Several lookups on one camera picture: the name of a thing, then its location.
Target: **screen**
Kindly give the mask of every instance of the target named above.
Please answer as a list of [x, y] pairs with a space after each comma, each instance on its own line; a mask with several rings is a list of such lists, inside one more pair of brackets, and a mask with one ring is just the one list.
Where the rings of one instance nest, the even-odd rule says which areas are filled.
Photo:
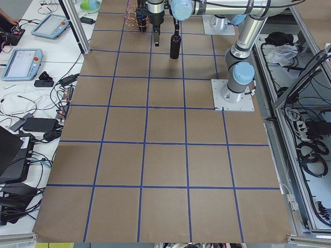
[[9, 69], [6, 73], [6, 77], [21, 78], [28, 76], [35, 55], [36, 55], [36, 50], [16, 51], [13, 56], [13, 60], [9, 65]]
[[58, 17], [57, 15], [51, 15], [44, 21], [35, 32], [51, 35], [61, 25], [61, 22], [65, 21], [65, 17]]
[[0, 175], [21, 149], [23, 141], [0, 126]]

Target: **plastic bag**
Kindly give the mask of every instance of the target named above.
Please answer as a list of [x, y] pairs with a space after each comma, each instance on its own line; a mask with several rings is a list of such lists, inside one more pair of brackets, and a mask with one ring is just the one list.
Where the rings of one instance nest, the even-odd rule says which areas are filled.
[[298, 54], [298, 48], [294, 45], [281, 45], [274, 47], [265, 57], [268, 63], [288, 66], [293, 63], [293, 58]]

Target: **charger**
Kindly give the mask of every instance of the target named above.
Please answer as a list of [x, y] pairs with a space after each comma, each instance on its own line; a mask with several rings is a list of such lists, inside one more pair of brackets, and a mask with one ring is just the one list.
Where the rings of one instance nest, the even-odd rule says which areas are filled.
[[90, 24], [90, 25], [95, 23], [95, 20], [93, 20], [92, 18], [88, 18], [88, 17], [80, 17], [80, 20], [82, 23], [86, 23], [86, 24]]
[[67, 77], [59, 80], [59, 83], [61, 84], [62, 87], [67, 86], [67, 85], [75, 82], [77, 80], [78, 76], [79, 76], [79, 73], [77, 73], [75, 75], [72, 74], [70, 76], [67, 76]]

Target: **power adapter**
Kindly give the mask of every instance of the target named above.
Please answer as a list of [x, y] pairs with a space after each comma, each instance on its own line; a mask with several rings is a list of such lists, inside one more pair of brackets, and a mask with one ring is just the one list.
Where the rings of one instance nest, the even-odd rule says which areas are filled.
[[47, 132], [43, 135], [43, 139], [47, 142], [51, 142], [55, 140], [56, 138], [61, 137], [62, 131], [51, 131]]
[[73, 82], [75, 82], [77, 80], [77, 77], [79, 76], [79, 73], [75, 74], [75, 75], [70, 75], [70, 76], [67, 76], [63, 79], [61, 79], [59, 81], [59, 83], [61, 84], [61, 86], [67, 86]]
[[80, 20], [81, 20], [81, 23], [86, 23], [86, 24], [90, 24], [90, 25], [95, 23], [95, 20], [93, 20], [92, 18], [88, 18], [88, 17], [80, 17]]

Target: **person's hand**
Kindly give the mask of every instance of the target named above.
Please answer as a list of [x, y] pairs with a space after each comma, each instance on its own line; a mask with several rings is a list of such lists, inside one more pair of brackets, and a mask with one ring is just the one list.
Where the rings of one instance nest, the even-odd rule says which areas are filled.
[[7, 20], [10, 24], [12, 24], [12, 25], [18, 25], [19, 24], [19, 19], [14, 19], [14, 18], [8, 18], [8, 20]]

